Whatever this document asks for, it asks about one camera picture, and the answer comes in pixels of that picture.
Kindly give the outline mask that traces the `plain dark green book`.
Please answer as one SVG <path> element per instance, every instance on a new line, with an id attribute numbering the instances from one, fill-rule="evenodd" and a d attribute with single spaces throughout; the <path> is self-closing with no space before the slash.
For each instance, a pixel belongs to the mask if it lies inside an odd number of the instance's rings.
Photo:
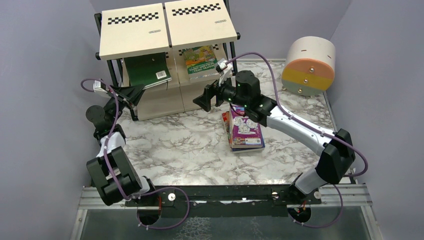
<path id="1" fill-rule="evenodd" d="M 172 80 L 165 52 L 127 57 L 123 60 L 130 86 L 143 84 L 146 90 Z"/>

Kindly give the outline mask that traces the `green 104-storey treehouse book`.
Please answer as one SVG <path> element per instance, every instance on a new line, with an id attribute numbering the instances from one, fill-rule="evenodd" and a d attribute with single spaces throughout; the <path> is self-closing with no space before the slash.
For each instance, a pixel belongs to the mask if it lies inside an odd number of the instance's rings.
<path id="1" fill-rule="evenodd" d="M 185 48 L 181 53 L 190 78 L 216 73 L 217 58 L 212 45 Z"/>

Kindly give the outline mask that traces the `purple cartoon cover book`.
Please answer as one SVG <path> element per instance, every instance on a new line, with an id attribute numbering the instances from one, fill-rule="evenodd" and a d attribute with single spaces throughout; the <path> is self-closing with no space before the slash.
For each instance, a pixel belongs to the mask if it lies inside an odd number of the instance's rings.
<path id="1" fill-rule="evenodd" d="M 263 146 L 260 125 L 246 116 L 245 108 L 242 106 L 230 106 L 229 142 L 230 146 L 236 149 L 258 149 Z"/>

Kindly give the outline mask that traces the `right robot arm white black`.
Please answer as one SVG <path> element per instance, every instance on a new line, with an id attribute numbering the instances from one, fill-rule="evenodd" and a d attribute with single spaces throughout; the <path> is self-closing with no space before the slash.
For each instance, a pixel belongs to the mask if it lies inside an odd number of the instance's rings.
<path id="1" fill-rule="evenodd" d="M 337 185 L 355 160 L 351 134 L 347 130 L 321 128 L 294 114 L 289 115 L 274 99 L 261 93 L 260 81 L 250 70 L 236 74 L 235 86 L 229 79 L 206 85 L 193 103 L 209 112 L 213 97 L 216 106 L 228 102 L 244 107 L 244 115 L 253 122 L 287 134 L 319 156 L 317 165 L 299 175 L 289 186 L 288 196 L 295 201 L 303 200 L 323 185 Z"/>

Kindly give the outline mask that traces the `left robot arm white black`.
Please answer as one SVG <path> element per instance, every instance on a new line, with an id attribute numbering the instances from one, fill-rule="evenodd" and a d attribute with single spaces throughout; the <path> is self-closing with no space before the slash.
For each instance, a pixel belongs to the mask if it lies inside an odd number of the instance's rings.
<path id="1" fill-rule="evenodd" d="M 135 108 L 145 92 L 145 86 L 116 87 L 95 79 L 90 92 L 109 99 L 104 106 L 92 105 L 85 113 L 87 120 L 94 125 L 93 136 L 100 146 L 99 153 L 86 163 L 100 198 L 110 206 L 153 192 L 155 187 L 152 181 L 146 176 L 138 176 L 125 153 L 126 135 L 117 123 L 125 108 L 130 110 L 134 120 L 138 119 Z"/>

